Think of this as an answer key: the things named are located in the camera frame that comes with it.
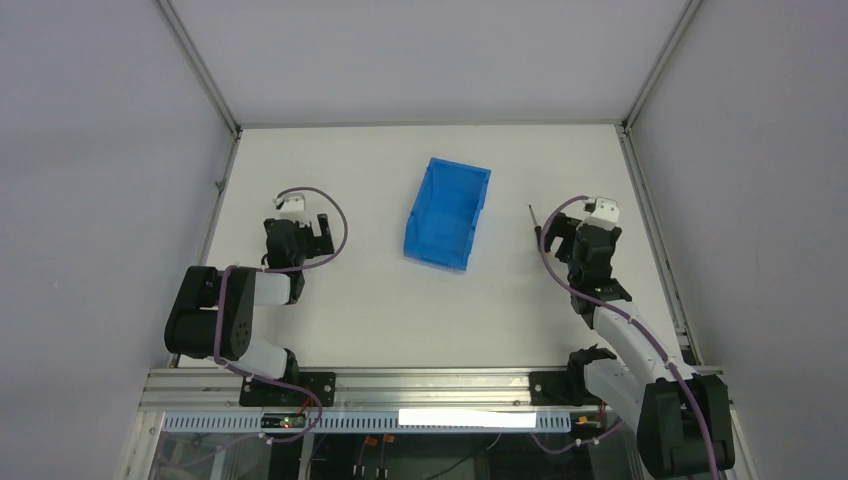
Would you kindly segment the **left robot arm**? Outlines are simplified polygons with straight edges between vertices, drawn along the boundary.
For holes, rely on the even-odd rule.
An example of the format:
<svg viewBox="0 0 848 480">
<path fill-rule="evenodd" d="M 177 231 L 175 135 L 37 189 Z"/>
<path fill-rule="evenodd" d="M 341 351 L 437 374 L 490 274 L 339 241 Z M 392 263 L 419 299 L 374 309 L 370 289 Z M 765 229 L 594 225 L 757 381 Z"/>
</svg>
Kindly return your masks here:
<svg viewBox="0 0 848 480">
<path fill-rule="evenodd" d="M 297 217 L 263 222 L 265 271 L 189 267 L 165 326 L 168 352 L 218 359 L 249 375 L 298 384 L 295 354 L 255 335 L 253 317 L 257 306 L 296 304 L 305 287 L 305 263 L 335 254 L 328 215 L 320 213 L 315 219 L 318 231 Z"/>
</svg>

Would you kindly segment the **black yellow screwdriver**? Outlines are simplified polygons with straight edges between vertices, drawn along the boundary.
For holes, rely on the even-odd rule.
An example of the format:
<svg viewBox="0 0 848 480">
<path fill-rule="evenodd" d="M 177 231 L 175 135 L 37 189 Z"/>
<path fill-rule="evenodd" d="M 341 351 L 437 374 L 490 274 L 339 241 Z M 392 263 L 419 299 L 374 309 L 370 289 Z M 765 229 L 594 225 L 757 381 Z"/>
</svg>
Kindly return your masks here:
<svg viewBox="0 0 848 480">
<path fill-rule="evenodd" d="M 550 255 L 550 245 L 548 242 L 548 235 L 544 230 L 544 225 L 539 222 L 531 204 L 528 205 L 528 210 L 533 223 L 536 244 L 545 255 Z"/>
</svg>

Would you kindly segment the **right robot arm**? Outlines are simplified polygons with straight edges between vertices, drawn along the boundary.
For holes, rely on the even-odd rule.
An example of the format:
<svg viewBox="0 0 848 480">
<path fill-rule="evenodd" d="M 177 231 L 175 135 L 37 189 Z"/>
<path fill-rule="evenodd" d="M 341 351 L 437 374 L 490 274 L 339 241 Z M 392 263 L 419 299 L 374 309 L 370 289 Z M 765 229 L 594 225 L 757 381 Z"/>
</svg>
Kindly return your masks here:
<svg viewBox="0 0 848 480">
<path fill-rule="evenodd" d="M 642 320 L 630 293 L 612 275 L 622 233 L 562 212 L 538 227 L 542 260 L 567 266 L 564 287 L 587 327 L 607 342 L 570 354 L 548 398 L 611 406 L 634 429 L 642 464 L 656 479 L 708 474 L 714 479 L 736 463 L 727 385 L 674 357 Z"/>
</svg>

